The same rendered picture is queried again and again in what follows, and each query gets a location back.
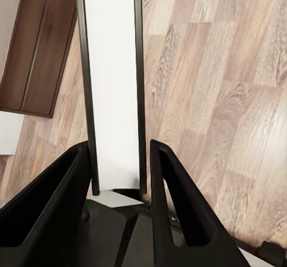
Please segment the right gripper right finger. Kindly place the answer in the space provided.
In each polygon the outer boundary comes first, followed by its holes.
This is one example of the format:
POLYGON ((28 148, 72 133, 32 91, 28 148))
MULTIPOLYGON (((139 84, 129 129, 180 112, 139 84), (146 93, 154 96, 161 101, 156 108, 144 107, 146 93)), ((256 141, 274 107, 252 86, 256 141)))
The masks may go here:
POLYGON ((251 267, 172 149, 150 140, 154 267, 251 267), (166 180, 187 247, 173 243, 166 180))

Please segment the hardback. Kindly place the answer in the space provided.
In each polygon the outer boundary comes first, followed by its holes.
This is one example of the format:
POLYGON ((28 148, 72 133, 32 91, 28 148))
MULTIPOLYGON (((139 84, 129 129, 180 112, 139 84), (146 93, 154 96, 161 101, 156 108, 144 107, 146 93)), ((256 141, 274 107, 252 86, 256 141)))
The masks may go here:
POLYGON ((142 0, 76 0, 93 196, 147 194, 142 0))

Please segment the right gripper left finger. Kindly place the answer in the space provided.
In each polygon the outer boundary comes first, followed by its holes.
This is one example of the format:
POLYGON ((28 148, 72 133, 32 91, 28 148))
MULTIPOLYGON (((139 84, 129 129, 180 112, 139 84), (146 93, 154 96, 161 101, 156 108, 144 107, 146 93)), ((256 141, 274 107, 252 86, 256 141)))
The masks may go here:
POLYGON ((91 183, 88 141, 0 209, 0 267, 69 267, 91 183))

